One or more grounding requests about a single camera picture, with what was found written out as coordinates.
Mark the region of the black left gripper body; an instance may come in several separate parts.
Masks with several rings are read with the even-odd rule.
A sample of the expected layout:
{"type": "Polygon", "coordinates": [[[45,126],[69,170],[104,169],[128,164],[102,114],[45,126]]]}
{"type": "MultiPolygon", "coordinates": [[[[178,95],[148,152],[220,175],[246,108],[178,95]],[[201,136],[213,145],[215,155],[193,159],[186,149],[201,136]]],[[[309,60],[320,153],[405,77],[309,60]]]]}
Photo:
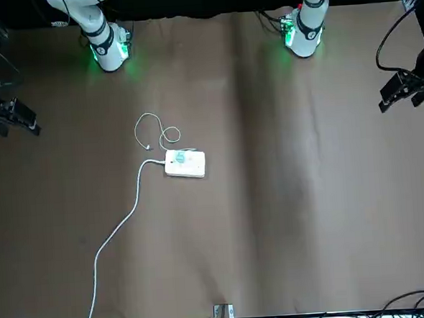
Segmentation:
{"type": "Polygon", "coordinates": [[[404,83],[404,92],[406,96],[424,93],[424,70],[418,72],[404,72],[401,77],[404,83]]]}

